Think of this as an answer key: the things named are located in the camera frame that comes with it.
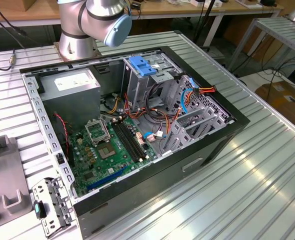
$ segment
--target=blue pcie slot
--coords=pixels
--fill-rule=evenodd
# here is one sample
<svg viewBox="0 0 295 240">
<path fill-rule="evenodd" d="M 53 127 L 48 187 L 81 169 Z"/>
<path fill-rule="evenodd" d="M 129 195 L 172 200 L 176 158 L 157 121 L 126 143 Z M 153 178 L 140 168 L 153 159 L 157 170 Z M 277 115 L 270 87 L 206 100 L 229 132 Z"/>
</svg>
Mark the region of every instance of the blue pcie slot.
<svg viewBox="0 0 295 240">
<path fill-rule="evenodd" d="M 119 171 L 111 174 L 110 176 L 107 176 L 107 177 L 105 177 L 105 178 L 103 178 L 103 179 L 101 179 L 99 181 L 96 181 L 96 182 L 90 184 L 89 186 L 87 186 L 87 190 L 95 189 L 95 188 L 97 188 L 100 185 L 103 185 L 103 184 L 105 184 L 107 182 L 112 181 L 113 179 L 121 176 L 123 174 L 123 172 L 124 172 L 125 169 L 127 169 L 127 166 L 125 166 L 121 170 L 119 170 Z"/>
</svg>

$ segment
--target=table leg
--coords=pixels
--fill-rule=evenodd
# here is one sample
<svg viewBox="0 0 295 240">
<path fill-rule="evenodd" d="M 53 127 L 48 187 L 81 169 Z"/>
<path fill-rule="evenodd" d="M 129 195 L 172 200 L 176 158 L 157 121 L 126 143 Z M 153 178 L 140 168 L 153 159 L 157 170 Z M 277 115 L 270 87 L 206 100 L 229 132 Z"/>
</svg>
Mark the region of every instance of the table leg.
<svg viewBox="0 0 295 240">
<path fill-rule="evenodd" d="M 251 36 L 251 33 L 253 32 L 253 29 L 254 27 L 256 26 L 256 20 L 253 19 L 250 26 L 248 27 L 248 29 L 246 30 L 242 40 L 239 42 L 237 48 L 235 49 L 233 55 L 232 55 L 232 58 L 231 58 L 231 61 L 227 67 L 227 70 L 231 71 L 232 70 L 232 67 L 234 65 L 234 63 L 236 62 L 240 52 L 242 51 L 242 49 L 244 48 L 244 45 L 246 44 L 246 42 L 248 41 L 248 39 L 250 38 Z"/>
<path fill-rule="evenodd" d="M 223 18 L 223 14 L 220 14 L 220 15 L 217 15 L 214 19 L 214 22 L 211 26 L 211 29 L 209 30 L 209 33 L 205 39 L 205 42 L 203 44 L 204 47 L 209 47 L 213 38 L 214 38 L 214 35 L 216 34 L 217 30 L 218 30 L 218 27 L 222 21 L 222 18 Z"/>
<path fill-rule="evenodd" d="M 271 18 L 276 18 L 280 13 L 280 10 L 275 11 Z M 265 32 L 261 32 L 260 35 L 257 37 L 257 39 L 255 40 L 253 46 L 251 47 L 251 49 L 248 51 L 247 55 L 250 56 L 258 47 L 258 45 L 263 41 L 264 36 L 266 35 Z"/>
</svg>

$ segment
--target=cardboard box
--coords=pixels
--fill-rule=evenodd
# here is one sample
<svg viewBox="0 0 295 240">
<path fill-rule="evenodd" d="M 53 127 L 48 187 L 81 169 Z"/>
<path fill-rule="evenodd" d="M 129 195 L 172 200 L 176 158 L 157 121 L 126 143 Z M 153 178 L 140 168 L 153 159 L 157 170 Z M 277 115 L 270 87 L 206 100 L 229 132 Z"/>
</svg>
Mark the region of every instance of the cardboard box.
<svg viewBox="0 0 295 240">
<path fill-rule="evenodd" d="M 266 101 L 269 83 L 259 87 L 255 93 Z M 295 125 L 295 89 L 286 81 L 272 83 L 268 104 Z"/>
<path fill-rule="evenodd" d="M 0 0 L 0 9 L 12 9 L 26 12 L 36 0 Z"/>
</svg>

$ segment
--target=ram slot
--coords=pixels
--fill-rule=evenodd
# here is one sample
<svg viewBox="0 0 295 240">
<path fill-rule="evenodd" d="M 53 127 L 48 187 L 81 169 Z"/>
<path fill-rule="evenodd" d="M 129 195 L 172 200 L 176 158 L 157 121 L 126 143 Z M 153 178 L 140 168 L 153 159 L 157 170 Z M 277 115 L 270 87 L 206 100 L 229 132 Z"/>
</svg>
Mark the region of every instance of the ram slot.
<svg viewBox="0 0 295 240">
<path fill-rule="evenodd" d="M 137 162 L 138 161 L 138 155 L 135 152 L 135 150 L 132 148 L 131 144 L 126 140 L 126 136 L 124 135 L 123 131 L 120 129 L 119 123 L 112 125 L 117 137 L 120 139 L 121 143 L 125 147 L 128 154 L 131 156 L 131 158 Z"/>
<path fill-rule="evenodd" d="M 123 123 L 113 123 L 112 127 L 135 163 L 145 158 L 145 154 Z"/>
<path fill-rule="evenodd" d="M 126 138 L 129 139 L 131 146 L 134 148 L 136 154 L 139 156 L 139 158 L 144 159 L 146 155 L 144 154 L 144 152 L 140 148 L 139 143 L 134 139 L 130 131 L 127 129 L 127 127 L 123 123 L 120 125 L 120 127 L 122 131 L 125 133 Z"/>
</svg>

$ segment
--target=yellow cable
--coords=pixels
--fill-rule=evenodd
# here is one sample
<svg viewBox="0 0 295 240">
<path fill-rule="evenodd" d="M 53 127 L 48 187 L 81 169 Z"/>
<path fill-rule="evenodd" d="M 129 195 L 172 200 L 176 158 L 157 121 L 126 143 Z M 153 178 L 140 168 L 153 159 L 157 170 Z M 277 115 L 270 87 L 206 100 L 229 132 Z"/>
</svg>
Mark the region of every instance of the yellow cable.
<svg viewBox="0 0 295 240">
<path fill-rule="evenodd" d="M 108 114 L 113 114 L 117 110 L 118 101 L 119 101 L 118 99 L 115 100 L 115 105 L 114 105 L 114 107 L 113 107 L 113 109 L 111 111 L 107 112 Z"/>
</svg>

